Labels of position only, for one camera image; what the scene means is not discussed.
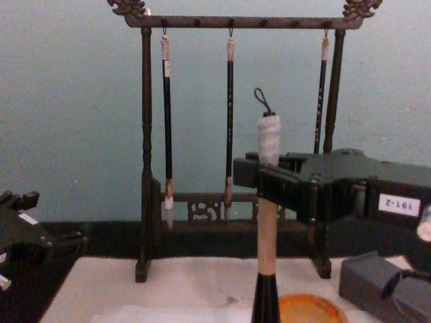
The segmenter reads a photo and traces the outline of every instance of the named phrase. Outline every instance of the white tape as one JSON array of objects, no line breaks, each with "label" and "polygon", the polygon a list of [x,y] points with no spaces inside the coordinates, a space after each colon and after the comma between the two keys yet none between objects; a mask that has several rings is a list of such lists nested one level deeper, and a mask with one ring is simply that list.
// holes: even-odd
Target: white tape
[{"label": "white tape", "polygon": [[281,121],[279,116],[259,120],[259,162],[278,165],[280,155]]},{"label": "white tape", "polygon": [[37,220],[33,219],[31,216],[25,213],[19,214],[18,217],[20,217],[21,219],[23,219],[24,221],[28,222],[31,225],[38,224]]},{"label": "white tape", "polygon": [[403,196],[380,194],[378,210],[395,214],[418,217],[420,211],[420,200],[410,199]]}]

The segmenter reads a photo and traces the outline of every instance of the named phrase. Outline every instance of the robotic arm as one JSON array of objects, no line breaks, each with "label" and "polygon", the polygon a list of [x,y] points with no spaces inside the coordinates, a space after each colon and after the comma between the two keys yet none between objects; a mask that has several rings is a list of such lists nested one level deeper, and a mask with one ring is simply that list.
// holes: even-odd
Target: robotic arm
[{"label": "robotic arm", "polygon": [[234,160],[234,184],[296,211],[322,278],[329,278],[327,226],[346,215],[416,229],[431,242],[431,168],[378,161],[355,149],[288,153],[279,167],[259,165],[257,153]]},{"label": "robotic arm", "polygon": [[[0,271],[13,261],[42,264],[55,258],[81,254],[88,239],[80,232],[54,238],[35,219],[22,211],[36,207],[39,193],[23,196],[7,191],[0,195]],[[0,288],[11,281],[0,274]]]}]

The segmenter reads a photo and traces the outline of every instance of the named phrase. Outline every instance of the white paper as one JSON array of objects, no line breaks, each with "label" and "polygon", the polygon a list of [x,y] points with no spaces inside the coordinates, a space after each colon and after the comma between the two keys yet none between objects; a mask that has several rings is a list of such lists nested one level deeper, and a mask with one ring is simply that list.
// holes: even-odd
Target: white paper
[{"label": "white paper", "polygon": [[27,221],[29,224],[31,225],[35,225],[38,224],[37,220],[33,219],[31,216],[29,216],[28,214],[25,213],[21,213],[18,215],[18,217],[20,217],[21,219],[23,219],[24,221]]},{"label": "white paper", "polygon": [[239,323],[250,322],[251,309],[145,308],[122,306],[94,315],[91,323]]},{"label": "white paper", "polygon": [[380,194],[378,200],[378,210],[391,212],[411,217],[418,217],[420,210],[420,200],[410,199],[403,196]]}]

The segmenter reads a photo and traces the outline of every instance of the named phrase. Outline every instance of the black string loop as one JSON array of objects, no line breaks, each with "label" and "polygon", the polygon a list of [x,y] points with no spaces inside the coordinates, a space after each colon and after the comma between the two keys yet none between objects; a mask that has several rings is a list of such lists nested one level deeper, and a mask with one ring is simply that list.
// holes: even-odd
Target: black string loop
[{"label": "black string loop", "polygon": [[265,112],[265,113],[263,114],[263,116],[275,116],[275,113],[274,113],[274,112],[272,112],[271,108],[269,107],[269,104],[268,104],[268,102],[267,102],[267,99],[266,99],[266,97],[265,97],[265,94],[263,94],[262,89],[261,89],[261,88],[259,88],[259,87],[256,87],[256,88],[255,88],[255,98],[256,98],[260,103],[262,103],[262,104],[266,107],[266,109],[268,110],[268,112]]}]

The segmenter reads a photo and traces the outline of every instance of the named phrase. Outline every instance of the white brush tip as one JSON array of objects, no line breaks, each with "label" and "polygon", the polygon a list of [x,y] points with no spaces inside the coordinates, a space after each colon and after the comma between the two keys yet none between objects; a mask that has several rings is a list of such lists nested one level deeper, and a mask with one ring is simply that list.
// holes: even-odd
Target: white brush tip
[{"label": "white brush tip", "polygon": [[166,210],[166,222],[168,223],[168,229],[172,230],[174,227],[174,209]]},{"label": "white brush tip", "polygon": [[230,219],[230,207],[224,207],[224,219],[229,221]]},{"label": "white brush tip", "polygon": [[11,284],[12,284],[12,282],[9,279],[0,275],[0,287],[2,290],[5,291],[6,289],[8,289]]},{"label": "white brush tip", "polygon": [[164,197],[164,208],[166,210],[172,210],[174,208],[174,198],[173,197]]}]

